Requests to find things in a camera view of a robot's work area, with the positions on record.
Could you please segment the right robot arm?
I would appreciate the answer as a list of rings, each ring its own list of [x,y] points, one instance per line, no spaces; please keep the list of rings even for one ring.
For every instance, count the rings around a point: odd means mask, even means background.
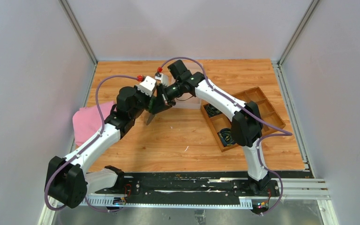
[[[270,177],[265,168],[261,148],[263,121],[257,103],[248,103],[225,93],[207,78],[206,72],[192,74],[182,57],[175,57],[167,68],[175,82],[160,84],[157,94],[148,106],[150,114],[157,114],[173,107],[175,99],[189,93],[205,100],[225,115],[231,123],[231,137],[242,147],[247,165],[249,189],[254,195],[262,195],[268,189]]]

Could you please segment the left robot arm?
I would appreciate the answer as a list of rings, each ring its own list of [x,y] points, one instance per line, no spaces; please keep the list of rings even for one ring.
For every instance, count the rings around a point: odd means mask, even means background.
[[[48,163],[44,192],[49,209],[56,210],[49,204],[49,197],[73,209],[89,194],[101,189],[108,188],[114,194],[124,190],[125,181],[119,177],[119,169],[107,166],[99,172],[89,172],[89,168],[129,132],[135,120],[149,108],[154,91],[154,87],[140,84],[121,88],[107,116],[101,105],[97,105],[103,118],[97,132],[73,152],[65,157],[55,156]]]

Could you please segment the dark grey perforated spool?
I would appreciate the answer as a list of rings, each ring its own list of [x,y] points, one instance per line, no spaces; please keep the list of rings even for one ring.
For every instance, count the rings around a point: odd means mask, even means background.
[[[156,115],[156,106],[157,106],[157,97],[153,96],[150,99],[150,102],[148,104],[148,109],[146,110],[149,113],[147,121],[146,121],[147,126],[152,122],[152,120],[154,119],[154,117]]]

